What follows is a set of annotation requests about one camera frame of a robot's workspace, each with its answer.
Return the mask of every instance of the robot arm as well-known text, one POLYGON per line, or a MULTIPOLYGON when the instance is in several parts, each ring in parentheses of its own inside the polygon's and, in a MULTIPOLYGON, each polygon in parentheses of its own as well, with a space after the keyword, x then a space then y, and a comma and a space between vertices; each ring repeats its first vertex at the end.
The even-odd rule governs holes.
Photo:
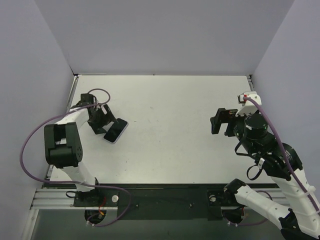
MULTIPOLYGON (((78 129, 88 122, 95 134, 106 134, 105 127, 117 121, 107 104, 81 108, 94 104, 95 96, 89 93, 81 94, 81 100, 71 108, 75 112, 55 124, 48 124, 44 127, 47 163, 64 171, 71 180, 89 185, 99 183, 82 162, 83 149, 78 129)), ((76 189, 80 197, 96 194, 94 187, 76 184, 76 189)))
POLYGON ((252 208, 279 229, 285 239, 319 239, 320 216, 308 198, 311 195, 319 206, 314 195, 315 188, 307 182, 302 163, 296 151, 283 143, 289 163, 302 182, 307 192, 303 192, 297 181, 290 173, 282 156, 279 145, 273 134, 268 132, 268 124, 259 114, 257 108, 244 97, 254 99, 261 105, 261 99, 256 92, 245 92, 238 96, 242 104, 240 110, 219 108, 216 116, 210 119, 211 133, 218 134, 221 124, 227 123, 225 135, 237 137, 238 145, 235 153, 239 156, 247 156, 254 160, 256 166, 264 170, 268 176, 279 186, 290 207, 287 208, 274 203, 249 188, 244 182, 235 179, 225 187, 228 198, 252 208), (243 146, 247 153, 238 152, 239 146, 243 146))

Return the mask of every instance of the cable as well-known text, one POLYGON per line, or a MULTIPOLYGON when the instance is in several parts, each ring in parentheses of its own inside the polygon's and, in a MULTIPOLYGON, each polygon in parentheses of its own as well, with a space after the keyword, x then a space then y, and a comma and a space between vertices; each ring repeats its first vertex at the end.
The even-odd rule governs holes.
POLYGON ((259 169, 259 171, 257 172, 257 174, 254 176, 254 177, 249 177, 249 172, 250 170, 253 168, 253 167, 257 167, 258 164, 255 164, 255 165, 252 165, 250 166, 247 170, 246 170, 246 177, 251 180, 251 181, 254 181, 256 179, 258 179, 258 177, 260 177, 261 173, 262 173, 262 168, 259 169))
MULTIPOLYGON (((268 197, 270 198, 271 201, 273 201, 272 199, 272 196, 270 195, 270 193, 268 193, 267 191, 263 191, 263 190, 258 190, 256 191, 257 193, 265 193, 268 195, 268 197)), ((252 227, 252 226, 257 226, 257 225, 260 225, 260 224, 264 224, 265 222, 268 221, 267 218, 261 220, 261 221, 258 221, 258 222, 254 222, 254 223, 239 223, 239 224, 235 224, 233 222, 230 222, 226 217, 224 217, 230 225, 233 225, 233 226, 237 226, 237 227, 252 227)))
POLYGON ((246 140, 247 138, 247 133, 245 132, 242 136, 242 138, 239 140, 238 144, 235 146, 234 148, 234 152, 235 154, 237 154, 238 156, 245 156, 245 157, 251 157, 252 156, 250 154, 247 154, 247 153, 242 153, 242 152, 237 152, 238 149, 240 148, 240 146, 244 143, 244 141, 246 140))
POLYGON ((64 113, 64 114, 61 114, 61 115, 58 115, 58 116, 54 116, 54 117, 51 117, 49 118, 48 120, 44 121, 43 123, 41 123, 39 126, 37 126, 27 137, 26 139, 24 140, 23 144, 22 144, 22 147, 20 149, 20 154, 19 154, 19 162, 20 162, 20 166, 22 168, 22 170, 24 171, 24 173, 26 175, 28 175, 28 177, 32 178, 33 180, 36 180, 38 182, 41 182, 41 183, 44 183, 44 184, 80 184, 80 185, 83 185, 83 186, 86 186, 86 187, 92 187, 92 188, 101 188, 101 189, 115 189, 115 190, 119 190, 119 191, 123 191, 125 192, 126 194, 129 195, 129 201, 128 201, 128 205, 127 207, 123 210, 123 212, 118 216, 116 217, 114 220, 110 221, 109 223, 106 223, 104 225, 95 225, 96 227, 105 227, 105 226, 108 226, 108 225, 111 225, 113 223, 115 223, 117 220, 119 220, 129 209, 130 205, 131 205, 131 193, 129 191, 127 191, 126 189, 124 188, 121 188, 121 187, 117 187, 117 186, 104 186, 104 185, 91 185, 91 184, 87 184, 87 183, 84 183, 84 182, 79 182, 79 181, 49 181, 49 180, 44 180, 44 179, 41 179, 41 178, 38 178, 34 175, 32 175, 26 168, 25 164, 24 164, 24 159, 23 159, 23 155, 24 155, 24 151, 25 151, 25 148, 26 148, 26 145, 28 143, 28 141, 30 140, 30 138, 36 133, 36 131, 38 131, 43 125, 55 120, 55 119, 60 119, 60 118, 63 118, 69 114, 72 114, 72 113, 75 113, 76 111, 79 111, 79 110, 82 110, 82 109, 87 109, 87 108, 90 108, 90 107, 95 107, 95 106, 101 106, 103 104, 107 104, 110 99, 111 99, 111 96, 109 94, 109 92, 107 92, 106 90, 102 89, 102 88, 94 88, 94 89, 91 89, 88 93, 91 93, 92 91, 95 91, 95 90, 99 90, 99 91, 103 91, 105 92, 107 95, 108 95, 108 100, 105 101, 105 102, 101 102, 101 103, 96 103, 96 104, 90 104, 90 105, 87 105, 87 106, 82 106, 82 107, 79 107, 77 108, 76 110, 72 110, 72 111, 69 111, 67 113, 64 113))
POLYGON ((90 219, 92 219, 93 217, 98 216, 98 215, 100 215, 100 213, 95 213, 95 214, 92 214, 91 216, 89 216, 87 218, 87 220, 86 220, 86 224, 87 225, 91 224, 92 227, 105 227, 104 225, 103 226, 102 225, 96 225, 96 224, 90 222, 90 219))
POLYGON ((106 201, 107 201, 107 198, 106 197, 104 197, 103 198, 103 203, 99 206, 99 208, 98 208, 98 211, 99 211, 99 213, 103 216, 103 215, 105 215, 101 210, 100 210, 100 208, 102 208, 105 204, 106 204, 106 201))
POLYGON ((76 195, 74 196, 70 196, 69 194, 76 194, 77 192, 76 191, 66 191, 65 192, 65 195, 70 198, 70 199, 75 199, 76 198, 76 195))
MULTIPOLYGON (((269 125, 270 129, 272 130, 274 136, 275 136, 275 139, 280 147, 280 150, 281 150, 281 154, 284 158, 284 162, 290 172, 290 174, 293 176, 294 180, 298 183, 299 187, 302 189, 302 191, 304 193, 307 193, 308 190, 305 188, 305 186, 303 185, 303 183, 299 180, 299 178, 297 177, 297 175, 295 174, 295 171, 293 170, 290 162, 289 162, 289 159, 287 157, 287 154, 286 154, 286 150, 284 148, 284 145, 282 144, 282 141, 280 139, 280 136, 278 134, 278 132, 276 131, 276 128, 275 126, 272 124, 272 122, 270 121, 270 119, 268 118, 266 112, 263 110, 263 108, 255 101, 253 100, 252 98, 249 98, 249 97, 244 97, 243 100, 247 100, 251 103, 253 103, 256 108, 260 111, 261 115, 263 116, 264 120, 267 122, 267 124, 269 125)), ((318 207, 318 205, 316 204, 316 201, 314 200, 314 198, 310 195, 310 193, 308 193, 308 198, 310 199, 314 209, 316 212, 318 212, 317 214, 320 216, 320 209, 318 207)))

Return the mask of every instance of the white table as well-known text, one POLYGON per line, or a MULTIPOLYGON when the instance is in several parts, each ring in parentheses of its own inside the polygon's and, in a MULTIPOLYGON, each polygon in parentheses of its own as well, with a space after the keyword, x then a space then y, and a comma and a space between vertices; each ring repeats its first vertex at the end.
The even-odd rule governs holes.
MULTIPOLYGON (((247 179, 254 162, 235 154, 238 140, 224 136, 226 126, 211 134, 210 117, 218 108, 241 107, 237 95, 250 90, 245 76, 81 75, 72 105, 93 88, 109 91, 113 114, 129 123, 116 144, 88 124, 79 130, 82 161, 100 183, 272 183, 264 172, 256 181, 247 179)), ((103 92, 93 94, 100 102, 107 99, 103 92)), ((53 169, 51 180, 69 177, 53 169)))

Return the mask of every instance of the gray wall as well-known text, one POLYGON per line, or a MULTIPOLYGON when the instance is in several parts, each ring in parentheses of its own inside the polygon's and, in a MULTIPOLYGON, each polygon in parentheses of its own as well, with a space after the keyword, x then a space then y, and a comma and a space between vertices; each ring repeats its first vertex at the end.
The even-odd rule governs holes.
POLYGON ((77 74, 246 75, 293 0, 35 0, 77 74))
POLYGON ((283 142, 299 154, 320 197, 320 1, 296 0, 253 74, 283 142))
MULTIPOLYGON (((73 75, 33 0, 2 0, 0 32, 0 233, 17 240, 39 186, 20 168, 20 147, 34 127, 66 109, 73 75)), ((25 162, 45 176, 43 131, 25 162)))

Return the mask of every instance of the purple cable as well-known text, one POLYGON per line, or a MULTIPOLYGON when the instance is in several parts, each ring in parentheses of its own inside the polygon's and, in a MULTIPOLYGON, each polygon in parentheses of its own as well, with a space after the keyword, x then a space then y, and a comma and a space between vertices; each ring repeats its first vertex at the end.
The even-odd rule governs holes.
POLYGON ((69 111, 67 113, 64 113, 64 114, 61 114, 61 115, 58 115, 58 116, 54 116, 54 117, 51 117, 50 119, 44 121, 43 123, 41 123, 39 126, 37 126, 28 136, 27 138, 25 139, 24 143, 22 144, 22 147, 21 147, 21 150, 20 150, 20 155, 19 155, 19 160, 20 160, 20 166, 22 168, 22 170, 25 172, 25 174, 27 174, 30 178, 32 178, 33 180, 36 180, 38 182, 41 182, 41 183, 45 183, 45 184, 80 184, 80 185, 83 185, 83 186, 86 186, 86 187, 92 187, 92 188, 101 188, 101 189, 116 189, 116 190, 120 190, 120 191, 123 191, 125 193, 127 193, 129 195, 129 203, 127 205, 127 207, 123 210, 123 212, 117 217, 115 218, 114 220, 112 220, 111 222, 108 222, 106 224, 103 224, 103 225, 95 225, 96 227, 105 227, 105 226, 108 226, 108 225, 111 225, 113 224, 114 222, 116 222, 117 220, 119 220, 126 212, 127 210, 129 209, 130 205, 131 205, 131 194, 130 192, 128 192, 126 189, 124 188, 121 188, 121 187, 117 187, 117 186, 101 186, 101 185, 91 185, 91 184, 86 184, 86 183, 83 183, 83 182, 79 182, 79 181, 49 181, 49 180, 44 180, 44 179, 41 179, 41 178, 38 178, 34 175, 32 175, 26 168, 25 164, 24 164, 24 160, 23 160, 23 154, 24 154, 24 150, 26 148, 26 145, 27 143, 29 142, 30 138, 36 133, 36 131, 38 131, 43 125, 55 120, 55 119, 60 119, 60 118, 63 118, 69 114, 72 114, 76 111, 79 111, 79 110, 82 110, 82 109, 87 109, 87 108, 90 108, 90 107, 95 107, 95 106, 100 106, 100 105, 103 105, 103 104, 107 104, 110 99, 111 99, 111 96, 109 94, 109 92, 107 92, 106 90, 102 89, 102 88, 94 88, 94 89, 91 89, 89 93, 91 93, 92 91, 95 91, 95 90, 99 90, 99 91, 103 91, 105 92, 107 95, 108 95, 108 100, 105 101, 105 102, 101 102, 101 103, 96 103, 96 104, 91 104, 91 105, 87 105, 87 106, 82 106, 82 107, 79 107, 77 108, 76 110, 73 110, 73 111, 69 111))
MULTIPOLYGON (((257 193, 265 193, 268 195, 268 197, 270 198, 270 200, 273 200, 271 195, 267 192, 267 191, 263 191, 263 190, 259 190, 259 191, 256 191, 257 193)), ((264 224, 265 222, 267 222, 268 219, 265 218, 261 221, 258 221, 258 222, 254 222, 254 223, 239 223, 237 224, 238 227, 252 227, 252 226, 257 226, 257 225, 260 225, 260 224, 264 224)))
POLYGON ((99 214, 100 214, 100 213, 92 214, 90 217, 87 218, 87 220, 86 220, 87 223, 90 222, 90 219, 91 219, 91 218, 93 218, 93 217, 95 217, 95 216, 98 216, 99 214))
MULTIPOLYGON (((268 118, 266 112, 263 110, 263 108, 255 101, 253 100, 252 98, 249 98, 249 97, 244 97, 243 98, 244 100, 248 100, 249 102, 253 103, 256 108, 260 111, 261 115, 264 117, 264 120, 267 122, 267 124, 269 125, 269 127, 271 128, 274 136, 275 136, 275 139, 280 147, 280 150, 281 150, 281 154, 283 155, 284 157, 284 161, 285 161, 285 164, 287 166, 287 168, 289 169, 289 172, 290 174, 293 176, 294 180, 296 180, 296 182, 298 183, 299 187, 302 189, 302 191, 304 193, 307 193, 307 189, 305 188, 305 186, 302 184, 302 182, 299 180, 299 178, 297 177, 297 175, 295 174, 295 171, 293 170, 290 162, 289 162, 289 159, 287 157, 287 154, 286 154, 286 150, 284 148, 284 145, 282 144, 282 141, 280 140, 280 136, 278 134, 278 132, 276 131, 276 128, 275 126, 272 124, 272 122, 270 121, 270 119, 268 118)), ((316 201, 314 200, 314 198, 310 195, 310 193, 307 195, 308 198, 310 199, 310 202, 312 203, 314 209, 316 212, 318 212, 318 215, 320 216, 320 212, 319 212, 319 207, 318 205, 316 204, 316 201)))

